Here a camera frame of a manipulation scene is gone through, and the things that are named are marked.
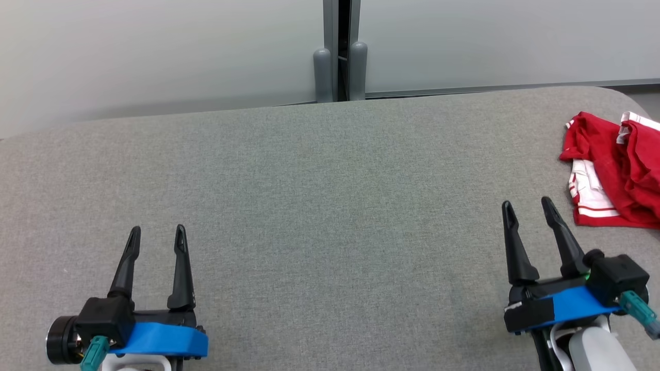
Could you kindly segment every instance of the white stripe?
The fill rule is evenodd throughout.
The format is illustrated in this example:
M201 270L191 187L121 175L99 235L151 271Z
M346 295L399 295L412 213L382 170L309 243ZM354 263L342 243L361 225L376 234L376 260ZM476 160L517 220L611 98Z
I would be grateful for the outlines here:
M578 208L577 213L590 218L617 217L619 215L616 210L590 210L583 207Z
M621 122L623 121L634 121L636 123L640 123L646 127L650 127L651 129L658 130L660 131L660 123L657 123L653 121L652 119L647 119L644 117L641 117L640 115L634 113L634 112L624 112L623 116L621 116Z

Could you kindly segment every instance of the gray table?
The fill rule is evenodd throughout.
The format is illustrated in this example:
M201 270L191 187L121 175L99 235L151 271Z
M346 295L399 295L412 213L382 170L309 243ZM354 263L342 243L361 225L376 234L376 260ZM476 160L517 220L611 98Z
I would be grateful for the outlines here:
M540 199L573 225L557 160L580 110L631 99L544 88L113 119L0 143L3 370L50 366L44 335L103 296L142 226L134 299L165 308L186 226L209 357L189 370L536 370L506 332L500 205L511 200L542 277L560 259ZM573 227L630 254L660 308L660 232ZM660 352L612 326L639 370Z

